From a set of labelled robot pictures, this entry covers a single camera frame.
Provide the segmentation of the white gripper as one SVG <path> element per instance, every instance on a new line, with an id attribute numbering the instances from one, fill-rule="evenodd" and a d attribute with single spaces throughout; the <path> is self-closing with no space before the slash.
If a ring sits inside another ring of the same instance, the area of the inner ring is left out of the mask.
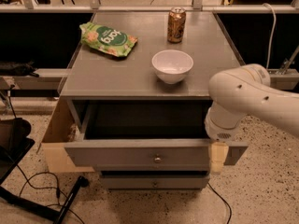
<path id="1" fill-rule="evenodd" d="M 212 174 L 220 174 L 226 161 L 229 147 L 226 143 L 234 139 L 244 113 L 233 112 L 216 102 L 208 109 L 205 117 L 206 134 L 214 142 L 209 145 L 209 166 Z"/>

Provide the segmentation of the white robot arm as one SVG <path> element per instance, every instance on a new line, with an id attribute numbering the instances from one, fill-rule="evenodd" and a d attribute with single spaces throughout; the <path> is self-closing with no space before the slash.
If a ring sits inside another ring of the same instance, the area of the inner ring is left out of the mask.
<path id="1" fill-rule="evenodd" d="M 270 75 L 259 64 L 221 71 L 208 82 L 212 106 L 205 118 L 210 172 L 222 171 L 228 143 L 246 115 L 261 119 L 299 137 L 299 94 L 270 87 Z"/>

